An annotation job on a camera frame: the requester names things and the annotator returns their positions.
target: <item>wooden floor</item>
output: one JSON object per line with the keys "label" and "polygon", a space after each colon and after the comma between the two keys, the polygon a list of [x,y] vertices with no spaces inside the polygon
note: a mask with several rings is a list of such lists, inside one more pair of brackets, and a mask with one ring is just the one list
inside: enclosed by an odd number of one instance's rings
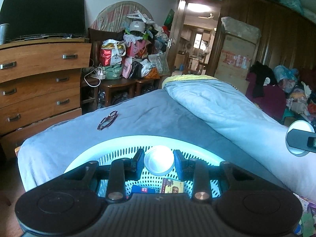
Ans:
{"label": "wooden floor", "polygon": [[7,204],[0,201],[0,236],[19,237],[23,232],[16,220],[14,206],[25,191],[20,178],[17,160],[11,160],[4,168],[0,168],[0,190],[12,203],[11,206],[7,206]]}

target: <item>metal drawer handle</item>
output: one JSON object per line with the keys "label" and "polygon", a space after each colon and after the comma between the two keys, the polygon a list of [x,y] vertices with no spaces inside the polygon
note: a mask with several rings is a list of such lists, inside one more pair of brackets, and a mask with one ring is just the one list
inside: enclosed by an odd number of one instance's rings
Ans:
{"label": "metal drawer handle", "polygon": [[6,64],[0,64],[0,69],[8,69],[16,66],[16,61],[9,62]]}
{"label": "metal drawer handle", "polygon": [[63,59],[75,59],[75,58],[77,58],[77,57],[78,57],[77,54],[70,54],[70,55],[64,54],[64,55],[63,55]]}
{"label": "metal drawer handle", "polygon": [[68,81],[69,77],[65,77],[65,78],[56,78],[56,82],[64,82],[64,81]]}
{"label": "metal drawer handle", "polygon": [[14,93],[16,93],[16,88],[13,88],[13,89],[12,89],[12,90],[10,90],[10,91],[3,91],[2,93],[3,93],[3,95],[10,95],[10,94],[14,94]]}
{"label": "metal drawer handle", "polygon": [[17,121],[18,119],[20,119],[21,115],[20,114],[17,114],[15,117],[13,118],[8,118],[8,121],[11,122],[11,121]]}
{"label": "metal drawer handle", "polygon": [[58,102],[57,102],[57,105],[63,105],[63,104],[67,104],[67,103],[69,103],[69,102],[70,102],[69,99],[64,100],[64,101],[58,101]]}

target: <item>white power cable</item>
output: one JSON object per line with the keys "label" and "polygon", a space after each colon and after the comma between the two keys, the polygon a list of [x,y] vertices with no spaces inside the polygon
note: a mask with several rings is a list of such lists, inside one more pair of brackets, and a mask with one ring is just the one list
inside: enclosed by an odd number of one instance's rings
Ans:
{"label": "white power cable", "polygon": [[99,79],[99,84],[97,84],[96,86],[92,86],[92,85],[89,84],[88,81],[86,80],[86,76],[90,75],[90,74],[93,73],[93,72],[96,73],[96,70],[97,70],[97,69],[103,70],[103,69],[100,67],[100,65],[99,65],[99,67],[97,67],[97,68],[95,68],[94,70],[90,71],[88,74],[86,74],[86,75],[83,77],[83,79],[86,81],[86,83],[87,83],[88,86],[90,86],[90,87],[98,87],[98,86],[101,84],[101,79],[98,78],[98,77],[90,76],[90,77],[92,77],[92,78]]}

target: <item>television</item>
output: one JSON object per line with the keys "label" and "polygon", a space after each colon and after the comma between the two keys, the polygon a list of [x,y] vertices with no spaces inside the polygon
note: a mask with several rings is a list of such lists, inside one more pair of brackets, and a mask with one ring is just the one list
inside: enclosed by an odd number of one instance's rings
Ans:
{"label": "television", "polygon": [[86,35],[84,0],[4,0],[0,24],[9,23],[6,39]]}

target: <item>drawer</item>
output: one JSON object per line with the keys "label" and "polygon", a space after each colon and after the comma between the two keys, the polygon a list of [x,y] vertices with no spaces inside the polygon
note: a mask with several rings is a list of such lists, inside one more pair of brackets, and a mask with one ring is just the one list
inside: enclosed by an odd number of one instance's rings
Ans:
{"label": "drawer", "polygon": [[0,83],[89,66],[90,43],[45,43],[0,50]]}
{"label": "drawer", "polygon": [[14,149],[21,146],[22,143],[27,138],[30,138],[33,135],[41,131],[44,131],[45,129],[47,129],[48,127],[54,124],[79,117],[81,116],[81,114],[82,114],[81,108],[79,108],[73,111],[69,111],[69,112],[54,116],[52,118],[42,120],[40,122],[29,125],[20,130],[16,130],[10,134],[3,136],[0,139],[0,143],[1,143],[1,146],[6,158],[7,159],[13,158],[15,156]]}
{"label": "drawer", "polygon": [[0,134],[80,107],[80,87],[53,92],[0,109]]}
{"label": "drawer", "polygon": [[0,83],[0,108],[44,94],[80,87],[81,69],[69,69]]}

